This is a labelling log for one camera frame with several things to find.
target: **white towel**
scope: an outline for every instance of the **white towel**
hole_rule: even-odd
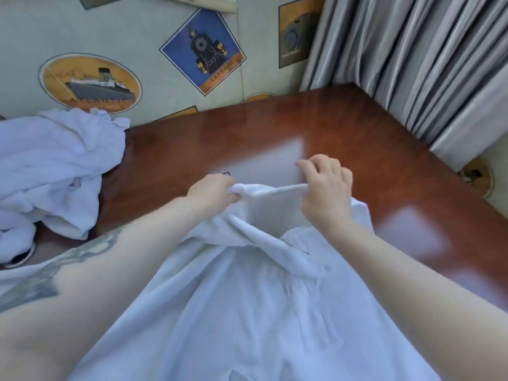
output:
[[[77,108],[0,122],[0,263],[30,249],[32,224],[86,239],[101,174],[121,162],[129,120]]]
[[[235,185],[71,381],[439,380],[300,211],[306,185]],[[353,219],[372,231],[367,206]],[[42,267],[0,273],[0,294]]]

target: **wooden table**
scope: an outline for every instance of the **wooden table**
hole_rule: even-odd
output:
[[[239,183],[303,182],[316,153],[354,173],[376,233],[508,311],[508,220],[359,88],[347,85],[218,108],[132,128],[104,177],[92,236],[155,210],[207,173]],[[39,230],[41,262],[80,242]]]

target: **locomotive illustration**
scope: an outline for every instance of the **locomotive illustration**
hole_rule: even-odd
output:
[[[189,30],[190,48],[196,55],[196,64],[203,74],[212,74],[227,60],[228,51],[223,43],[212,41],[206,33]]]

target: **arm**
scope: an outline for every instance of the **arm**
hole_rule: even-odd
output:
[[[508,314],[351,221],[352,173],[336,159],[300,160],[302,211],[362,277],[444,380],[506,380]]]
[[[2,380],[66,379],[198,223],[238,200],[208,175],[157,211],[69,250],[0,297]]]

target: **gray curtain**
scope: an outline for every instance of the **gray curtain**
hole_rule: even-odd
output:
[[[300,90],[349,82],[461,169],[508,130],[508,0],[326,0]]]

